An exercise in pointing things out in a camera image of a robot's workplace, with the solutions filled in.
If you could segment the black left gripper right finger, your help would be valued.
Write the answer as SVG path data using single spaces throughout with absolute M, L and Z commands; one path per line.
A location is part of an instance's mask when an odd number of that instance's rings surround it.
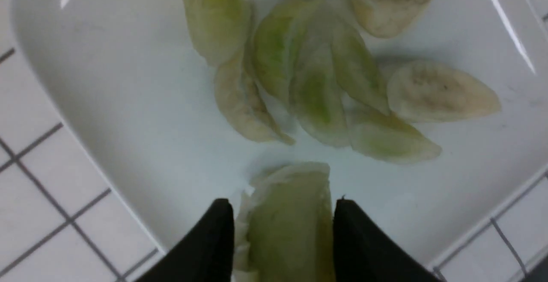
M 337 200 L 333 220 L 337 282 L 438 282 L 354 202 Z

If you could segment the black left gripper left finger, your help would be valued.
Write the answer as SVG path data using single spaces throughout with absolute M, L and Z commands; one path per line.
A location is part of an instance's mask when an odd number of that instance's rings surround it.
M 216 199 L 205 214 L 139 282 L 229 282 L 235 224 L 227 199 Z

